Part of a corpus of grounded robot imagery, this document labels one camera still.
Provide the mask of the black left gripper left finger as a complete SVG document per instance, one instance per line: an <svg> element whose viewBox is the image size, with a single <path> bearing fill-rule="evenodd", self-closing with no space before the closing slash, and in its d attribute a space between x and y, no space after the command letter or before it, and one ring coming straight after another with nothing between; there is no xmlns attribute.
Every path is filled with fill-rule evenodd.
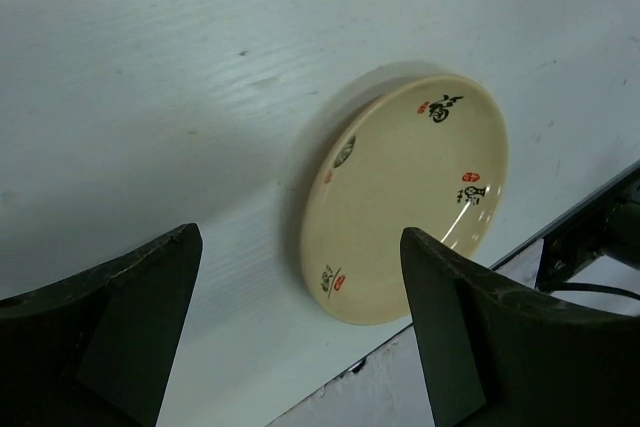
<svg viewBox="0 0 640 427"><path fill-rule="evenodd" d="M153 426L203 250L198 226L1 302L4 426Z"/></svg>

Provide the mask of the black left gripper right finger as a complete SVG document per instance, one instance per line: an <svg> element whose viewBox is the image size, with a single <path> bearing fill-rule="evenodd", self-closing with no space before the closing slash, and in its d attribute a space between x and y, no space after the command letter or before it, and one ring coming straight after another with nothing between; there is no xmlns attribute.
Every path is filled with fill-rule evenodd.
<svg viewBox="0 0 640 427"><path fill-rule="evenodd" d="M532 290L417 229L401 267L438 426L635 426L639 321Z"/></svg>

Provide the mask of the beige round patterned plate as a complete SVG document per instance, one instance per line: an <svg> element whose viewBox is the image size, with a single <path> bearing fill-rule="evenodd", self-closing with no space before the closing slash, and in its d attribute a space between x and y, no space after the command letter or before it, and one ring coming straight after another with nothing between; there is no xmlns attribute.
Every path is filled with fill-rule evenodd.
<svg viewBox="0 0 640 427"><path fill-rule="evenodd" d="M406 316L403 231L419 228L471 256L500 203L508 157L503 115L470 79L423 77L372 101L310 188L299 252L312 297L349 324Z"/></svg>

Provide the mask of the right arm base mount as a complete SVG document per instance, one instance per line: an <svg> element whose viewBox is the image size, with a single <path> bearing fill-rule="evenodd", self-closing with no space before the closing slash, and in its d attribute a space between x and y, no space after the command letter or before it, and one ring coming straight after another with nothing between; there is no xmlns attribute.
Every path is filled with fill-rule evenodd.
<svg viewBox="0 0 640 427"><path fill-rule="evenodd" d="M545 293L593 292L637 300L639 295L628 289L573 280L601 257L639 268L637 182L599 196L544 236L535 288Z"/></svg>

